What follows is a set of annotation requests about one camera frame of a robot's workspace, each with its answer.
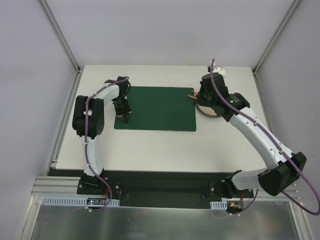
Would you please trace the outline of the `red rimmed beige plate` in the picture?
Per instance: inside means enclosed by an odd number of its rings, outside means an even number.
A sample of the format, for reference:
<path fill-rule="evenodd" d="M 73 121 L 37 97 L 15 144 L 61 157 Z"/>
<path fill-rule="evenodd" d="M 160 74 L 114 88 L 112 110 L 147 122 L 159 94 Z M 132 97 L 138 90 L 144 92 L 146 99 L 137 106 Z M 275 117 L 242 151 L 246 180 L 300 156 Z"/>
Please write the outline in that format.
<path fill-rule="evenodd" d="M 209 117 L 209 118 L 219 118 L 220 115 L 216 114 L 213 109 L 207 106 L 202 106 L 199 105 L 198 100 L 195 99 L 195 107 L 197 110 L 204 116 Z"/>

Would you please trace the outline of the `green placemat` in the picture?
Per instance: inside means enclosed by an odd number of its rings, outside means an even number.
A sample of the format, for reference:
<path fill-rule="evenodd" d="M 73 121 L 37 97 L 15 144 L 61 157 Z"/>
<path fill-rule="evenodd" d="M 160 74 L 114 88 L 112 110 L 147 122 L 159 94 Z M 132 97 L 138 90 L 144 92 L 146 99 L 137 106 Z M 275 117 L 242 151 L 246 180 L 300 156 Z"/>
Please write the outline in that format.
<path fill-rule="evenodd" d="M 133 86 L 127 94 L 132 113 L 128 122 L 118 117 L 116 130 L 195 132 L 195 100 L 192 87 Z"/>

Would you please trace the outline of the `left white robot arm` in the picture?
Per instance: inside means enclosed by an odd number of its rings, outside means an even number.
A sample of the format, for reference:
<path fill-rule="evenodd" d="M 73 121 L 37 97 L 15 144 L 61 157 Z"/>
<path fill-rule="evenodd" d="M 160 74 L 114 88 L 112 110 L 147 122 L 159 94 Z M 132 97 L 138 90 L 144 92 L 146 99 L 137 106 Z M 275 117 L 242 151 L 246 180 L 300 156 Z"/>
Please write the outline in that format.
<path fill-rule="evenodd" d="M 116 80 L 105 81 L 92 95 L 78 95 L 75 99 L 72 128 L 80 138 L 85 161 L 80 180 L 96 195 L 102 194 L 106 188 L 98 150 L 99 138 L 105 127 L 105 107 L 113 104 L 116 117 L 127 124 L 132 113 L 127 98 L 130 90 L 129 77 L 119 76 Z"/>

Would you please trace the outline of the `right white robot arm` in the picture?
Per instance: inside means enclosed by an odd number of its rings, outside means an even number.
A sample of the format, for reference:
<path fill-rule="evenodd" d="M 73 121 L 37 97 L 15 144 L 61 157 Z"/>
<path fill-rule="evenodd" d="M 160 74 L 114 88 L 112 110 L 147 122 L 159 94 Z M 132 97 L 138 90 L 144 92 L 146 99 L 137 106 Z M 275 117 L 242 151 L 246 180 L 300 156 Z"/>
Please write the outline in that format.
<path fill-rule="evenodd" d="M 215 72 L 202 76 L 196 102 L 211 108 L 235 127 L 265 164 L 262 169 L 237 170 L 228 176 L 223 186 L 227 198 L 237 197 L 249 188 L 262 188 L 269 195 L 277 196 L 300 178 L 306 156 L 302 152 L 294 153 L 266 129 L 240 93 L 229 93 L 223 75 Z"/>

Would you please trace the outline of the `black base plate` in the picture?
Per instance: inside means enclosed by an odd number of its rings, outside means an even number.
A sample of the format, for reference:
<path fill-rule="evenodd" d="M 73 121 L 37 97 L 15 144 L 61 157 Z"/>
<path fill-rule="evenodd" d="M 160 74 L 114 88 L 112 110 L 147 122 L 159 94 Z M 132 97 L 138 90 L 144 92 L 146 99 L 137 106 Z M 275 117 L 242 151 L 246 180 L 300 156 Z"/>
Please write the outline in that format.
<path fill-rule="evenodd" d="M 95 176 L 82 175 L 77 194 L 98 196 L 111 188 L 108 196 L 122 207 L 209 209 L 219 202 L 216 187 L 227 172 L 157 172 L 105 170 L 101 182 Z"/>

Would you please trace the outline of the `left aluminium frame post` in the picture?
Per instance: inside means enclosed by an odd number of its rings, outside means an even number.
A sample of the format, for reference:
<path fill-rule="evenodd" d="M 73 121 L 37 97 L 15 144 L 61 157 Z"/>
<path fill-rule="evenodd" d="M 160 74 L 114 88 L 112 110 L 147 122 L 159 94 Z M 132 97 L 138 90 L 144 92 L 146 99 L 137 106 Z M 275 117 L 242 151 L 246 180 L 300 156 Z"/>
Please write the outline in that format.
<path fill-rule="evenodd" d="M 73 54 L 70 45 L 68 44 L 68 41 L 66 40 L 58 21 L 56 20 L 54 13 L 48 3 L 47 0 L 38 0 L 37 1 L 40 8 L 42 9 L 49 25 L 51 26 L 62 50 L 64 51 L 66 57 L 68 58 L 70 64 L 72 65 L 72 68 L 77 74 L 80 74 L 82 72 L 82 67 L 78 64 L 78 61 L 75 58 L 75 55 Z"/>

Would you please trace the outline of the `aluminium frame post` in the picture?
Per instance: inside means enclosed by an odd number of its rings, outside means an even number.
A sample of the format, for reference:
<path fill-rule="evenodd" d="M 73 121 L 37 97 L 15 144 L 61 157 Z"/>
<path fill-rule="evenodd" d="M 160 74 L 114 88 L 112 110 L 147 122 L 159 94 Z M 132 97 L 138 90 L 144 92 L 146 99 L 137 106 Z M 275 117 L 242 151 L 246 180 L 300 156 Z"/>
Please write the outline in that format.
<path fill-rule="evenodd" d="M 78 61 L 75 58 L 75 55 L 73 54 L 70 45 L 68 44 L 68 41 L 66 40 L 58 21 L 56 20 L 54 13 L 48 3 L 47 0 L 38 0 L 37 1 L 40 8 L 42 9 L 49 25 L 51 26 L 62 50 L 64 51 L 66 57 L 68 58 L 70 64 L 72 65 L 72 68 L 77 74 L 80 74 L 82 72 L 82 67 L 78 64 Z"/>
<path fill-rule="evenodd" d="M 268 56 L 272 52 L 273 48 L 275 47 L 276 43 L 280 39 L 282 33 L 285 31 L 286 27 L 288 26 L 289 22 L 297 12 L 300 5 L 303 3 L 303 0 L 293 0 L 287 11 L 285 12 L 284 16 L 282 17 L 281 21 L 279 22 L 277 28 L 275 29 L 274 33 L 272 34 L 270 40 L 268 41 L 266 47 L 264 48 L 261 56 L 259 57 L 257 63 L 254 65 L 252 69 L 252 73 L 254 76 L 257 75 L 265 61 L 267 60 Z"/>

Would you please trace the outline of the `right aluminium frame post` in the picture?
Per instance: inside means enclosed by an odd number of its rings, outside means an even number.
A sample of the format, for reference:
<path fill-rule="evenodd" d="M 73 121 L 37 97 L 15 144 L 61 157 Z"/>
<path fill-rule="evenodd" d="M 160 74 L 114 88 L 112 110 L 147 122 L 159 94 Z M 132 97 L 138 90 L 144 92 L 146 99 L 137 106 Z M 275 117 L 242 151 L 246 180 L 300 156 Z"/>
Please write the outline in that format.
<path fill-rule="evenodd" d="M 272 34 L 270 40 L 268 41 L 266 47 L 264 48 L 261 56 L 259 57 L 257 63 L 254 65 L 252 69 L 252 73 L 254 76 L 257 75 L 265 61 L 267 60 L 268 56 L 272 52 L 273 48 L 275 47 L 276 43 L 280 39 L 282 33 L 285 31 L 286 27 L 288 26 L 289 22 L 297 12 L 300 5 L 303 3 L 303 0 L 293 0 L 287 11 L 285 12 L 284 16 L 282 17 L 281 21 L 279 22 L 277 28 L 275 29 L 274 33 Z"/>

